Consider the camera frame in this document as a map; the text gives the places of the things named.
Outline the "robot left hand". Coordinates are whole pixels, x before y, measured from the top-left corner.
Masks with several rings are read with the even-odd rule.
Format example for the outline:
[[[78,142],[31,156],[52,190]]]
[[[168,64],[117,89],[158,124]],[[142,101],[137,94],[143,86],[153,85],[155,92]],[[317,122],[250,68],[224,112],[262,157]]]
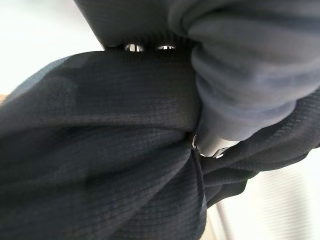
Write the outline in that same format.
[[[317,0],[78,0],[106,48],[191,47],[202,100],[193,146],[215,157],[320,86]]]

